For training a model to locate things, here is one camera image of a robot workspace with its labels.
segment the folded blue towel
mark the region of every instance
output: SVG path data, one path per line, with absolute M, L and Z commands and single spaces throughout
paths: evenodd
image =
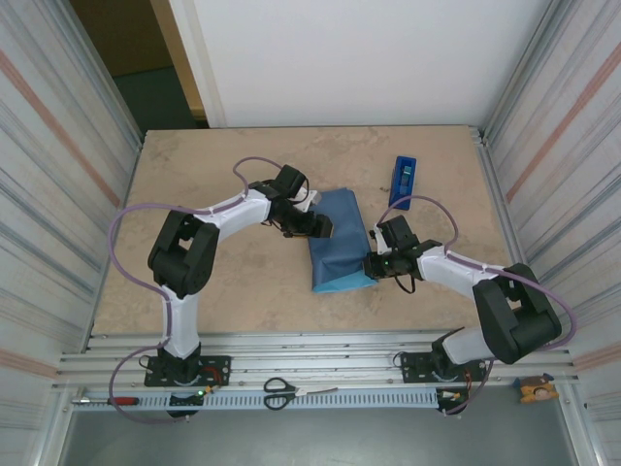
M 376 284 L 362 269 L 371 247 L 353 191 L 322 192 L 312 210 L 328 216 L 334 225 L 332 238 L 309 238 L 312 291 L 334 293 Z

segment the screwdriver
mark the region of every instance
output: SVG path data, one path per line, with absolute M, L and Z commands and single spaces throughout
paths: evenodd
M 116 396 L 114 398 L 118 406 L 136 406 L 140 403 L 140 399 L 135 396 Z M 82 398 L 74 398 L 71 400 L 74 405 L 89 405 L 92 403 L 105 403 L 111 405 L 110 398 L 89 398 L 83 396 Z

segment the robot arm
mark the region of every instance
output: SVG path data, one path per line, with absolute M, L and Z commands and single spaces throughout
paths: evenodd
M 158 356 L 175 380 L 194 378 L 200 354 L 196 328 L 199 292 L 212 274 L 217 245 L 232 234 L 256 223 L 277 224 L 283 236 L 329 238 L 332 222 L 309 212 L 319 201 L 317 191 L 307 191 L 306 177 L 285 165 L 274 180 L 252 183 L 240 196 L 205 209 L 203 215 L 170 212 L 148 257 L 154 280 L 168 295 L 172 306 L 172 333 Z M 164 305 L 164 327 L 167 321 Z
M 545 295 L 487 270 L 503 269 L 536 282 L 526 265 L 485 265 L 482 270 L 463 265 L 449 258 L 439 242 L 420 243 L 403 216 L 377 225 L 371 235 L 377 241 L 377 252 L 370 252 L 364 260 L 367 276 L 409 275 L 412 290 L 414 279 L 440 283 L 476 304 L 480 326 L 451 332 L 432 345 L 439 373 L 448 374 L 469 361 L 492 357 L 512 364 L 561 334 L 559 319 Z M 467 259 L 453 252 L 451 256 Z M 519 302 L 519 306 L 513 309 L 507 300 Z

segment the perforated metal strip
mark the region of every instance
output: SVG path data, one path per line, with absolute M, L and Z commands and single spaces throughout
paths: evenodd
M 203 406 L 169 405 L 170 393 L 119 392 L 116 396 L 136 396 L 137 406 L 123 407 L 127 411 L 196 411 L 196 410 L 266 410 L 258 390 L 218 391 L 207 395 Z M 107 393 L 88 393 L 90 398 L 107 398 Z M 344 389 L 334 393 L 303 396 L 293 400 L 287 410 L 335 409 L 335 408 L 437 408 L 438 399 L 434 388 L 377 388 Z M 104 403 L 76 405 L 77 411 L 110 411 L 114 408 Z

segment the green floor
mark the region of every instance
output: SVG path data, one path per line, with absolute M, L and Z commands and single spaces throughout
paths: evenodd
M 175 68 L 162 68 L 114 78 L 141 131 L 195 129 Z

